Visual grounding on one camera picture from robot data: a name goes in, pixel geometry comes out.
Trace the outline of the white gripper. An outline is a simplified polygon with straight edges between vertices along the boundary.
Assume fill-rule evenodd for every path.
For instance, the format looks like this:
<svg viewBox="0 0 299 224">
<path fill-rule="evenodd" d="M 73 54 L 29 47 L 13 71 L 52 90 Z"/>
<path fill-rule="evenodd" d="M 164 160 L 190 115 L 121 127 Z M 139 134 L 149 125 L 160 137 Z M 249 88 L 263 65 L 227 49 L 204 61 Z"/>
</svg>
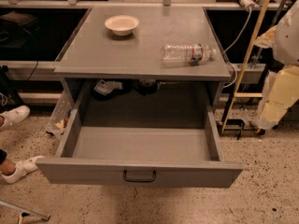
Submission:
<svg viewBox="0 0 299 224">
<path fill-rule="evenodd" d="M 299 100 L 299 67 L 287 65 L 278 73 L 269 72 L 263 84 L 255 123 L 259 129 L 268 130 L 280 120 Z"/>
</svg>

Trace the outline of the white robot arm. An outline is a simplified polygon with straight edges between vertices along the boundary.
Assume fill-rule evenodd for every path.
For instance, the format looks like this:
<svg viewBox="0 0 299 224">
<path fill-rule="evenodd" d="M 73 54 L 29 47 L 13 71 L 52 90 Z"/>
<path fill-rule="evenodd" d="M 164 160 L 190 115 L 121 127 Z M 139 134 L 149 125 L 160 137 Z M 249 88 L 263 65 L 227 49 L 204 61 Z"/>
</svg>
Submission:
<svg viewBox="0 0 299 224">
<path fill-rule="evenodd" d="M 257 109 L 256 125 L 268 130 L 299 100 L 299 0 L 254 45 L 273 50 L 274 59 L 283 64 L 280 71 L 268 74 Z"/>
</svg>

